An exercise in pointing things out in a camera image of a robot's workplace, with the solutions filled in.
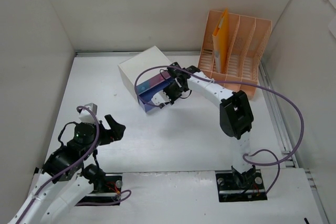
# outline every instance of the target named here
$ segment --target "yellow folder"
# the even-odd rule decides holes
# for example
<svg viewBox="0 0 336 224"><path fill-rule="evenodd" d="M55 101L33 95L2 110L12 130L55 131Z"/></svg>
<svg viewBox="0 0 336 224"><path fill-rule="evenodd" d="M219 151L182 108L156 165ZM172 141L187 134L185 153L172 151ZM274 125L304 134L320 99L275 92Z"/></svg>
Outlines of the yellow folder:
<svg viewBox="0 0 336 224"><path fill-rule="evenodd" d="M224 73L229 47L229 12L227 9L222 13L212 34L212 40L214 43L216 70L218 73Z"/></svg>

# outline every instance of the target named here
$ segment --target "bolt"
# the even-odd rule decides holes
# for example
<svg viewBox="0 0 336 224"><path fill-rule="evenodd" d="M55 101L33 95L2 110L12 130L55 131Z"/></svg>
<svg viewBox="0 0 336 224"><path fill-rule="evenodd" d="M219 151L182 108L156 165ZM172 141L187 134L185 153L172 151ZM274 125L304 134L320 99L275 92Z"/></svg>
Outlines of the bolt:
<svg viewBox="0 0 336 224"><path fill-rule="evenodd" d="M217 183L220 185L220 186L224 186L224 179L223 178L219 178L217 180Z"/></svg>
<svg viewBox="0 0 336 224"><path fill-rule="evenodd" d="M122 187L122 181L121 180L117 180L116 182L115 182L115 186L117 187L117 188L121 188Z"/></svg>
<svg viewBox="0 0 336 224"><path fill-rule="evenodd" d="M254 179L254 181L255 181L255 183L258 184L258 185L261 185L261 184L263 183L262 178L260 178L260 177L256 177L256 178Z"/></svg>

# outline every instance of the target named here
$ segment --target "purple cable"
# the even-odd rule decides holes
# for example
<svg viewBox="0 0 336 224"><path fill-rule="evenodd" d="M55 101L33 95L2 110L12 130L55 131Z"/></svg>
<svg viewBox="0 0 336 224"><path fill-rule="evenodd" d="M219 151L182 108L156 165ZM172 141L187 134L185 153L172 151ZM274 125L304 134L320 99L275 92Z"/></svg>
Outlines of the purple cable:
<svg viewBox="0 0 336 224"><path fill-rule="evenodd" d="M273 155L273 157L276 159L276 161L279 161L277 155L275 155L274 152L272 152L272 151L270 151L270 150L268 150L268 149L261 149L261 150L258 150L258 151L256 151L256 152L254 152L252 155L250 155L250 157L253 157L253 156L257 155L257 154L260 153L260 152L268 152L268 153L270 153L270 154ZM275 182L278 180L279 175L280 175L280 164L278 164L278 172L277 172L277 175L275 176L275 178L274 178L272 184L268 187L268 189L267 189L267 191L266 191L266 194L268 194L268 192L272 189L272 187L274 186Z"/></svg>
<svg viewBox="0 0 336 224"><path fill-rule="evenodd" d="M138 83L138 80L139 78L146 72L148 71L151 71L151 70L154 70L154 69L158 69L158 68L172 68L172 69L177 69L177 70L180 70L182 72L185 72L187 74L189 74L190 76L193 76L195 78L197 78L198 80L201 80L201 81L206 81L206 82L211 82L211 80L208 80L208 79L205 79L205 78L202 78L202 77L199 77L199 76L196 76L190 72L188 72L187 70L185 69L181 69L181 68L178 68L178 67L174 67L174 66L157 66L157 67L152 67L152 68L149 68L149 69L146 69L144 70L142 73L139 74L139 76L136 78L135 80L135 83L134 83L134 90L135 90L135 93L137 94L138 98L144 103L144 104L149 104L151 106L154 106L154 107L158 107L160 108L160 106L158 105L154 105L154 104L150 104L150 103L147 103L146 101L144 101L140 96L139 96L139 93L137 91L137 83ZM285 97L284 95L278 93L277 91L274 91L272 89L269 89L269 88L266 88L266 87L263 87L263 86L259 86L259 85L256 85L256 84L252 84L252 83L248 83L248 82L242 82L242 81L215 81L215 83L229 83L229 84L242 84L242 85L247 85L247 86L252 86L252 87L255 87L255 88L259 88L259 89L262 89L262 90L265 90L265 91L268 91L270 93L273 93L275 95L277 95L278 97L284 99L286 102L288 102L290 105L292 105L294 107L294 109L297 111L299 117L300 117L300 123L301 123L301 130L300 130L300 136L299 136L299 139L298 139L298 142L296 143L295 147L293 148L293 150L284 158L280 159L280 160L277 160L273 163L266 163L266 164L263 164L263 163L256 163L256 162L252 162L252 161L249 161L246 159L246 156L248 156L248 154L244 154L243 155L243 159L245 162L251 164L251 165L258 165L258 166L272 166L272 165L278 165L278 164L281 164L282 162L286 161L287 159L289 159L299 148L301 142L302 142L302 139L303 139L303 133L305 131L305 123L303 121L303 116L302 116L302 113L301 111L299 110L299 108L287 97Z"/></svg>
<svg viewBox="0 0 336 224"><path fill-rule="evenodd" d="M60 171L58 174L56 174L54 177L50 178L49 180L47 180L43 185L41 185L41 187L36 191L36 193L34 194L34 196L38 196L38 194L42 191L43 188L45 188L51 181L53 181L54 179L58 178L59 176L63 175L64 173L66 173L67 171L69 171L70 169L74 168L75 166L78 166L81 162L84 161L84 159L89 156L95 149L96 147L96 143L98 141L99 138L99 122L95 116L95 114L89 110L87 107L84 106L78 106L77 110L86 110L90 113L90 115L93 117L94 119L94 124L96 125L96 137L94 138L95 140L93 140L92 145L90 146L90 148L88 149L87 152L85 152L85 154L78 159L76 162L74 162L72 165L68 166L67 168L65 168L64 170ZM18 220L16 221L16 224L19 224L20 221L24 218L24 216L27 214L27 212L29 211L29 209L31 208L31 206L33 205L35 201L35 198L33 198L28 206L26 207L26 209L22 212L22 214L20 215L20 217L18 218Z"/></svg>
<svg viewBox="0 0 336 224"><path fill-rule="evenodd" d="M125 191L122 191L120 194L123 194L123 193L128 193L128 195L125 198L114 201L114 202L106 202L106 203L81 202L81 203L78 203L76 206L113 206L113 205L119 204L119 203L127 200L131 196L132 191L131 190L125 190Z"/></svg>

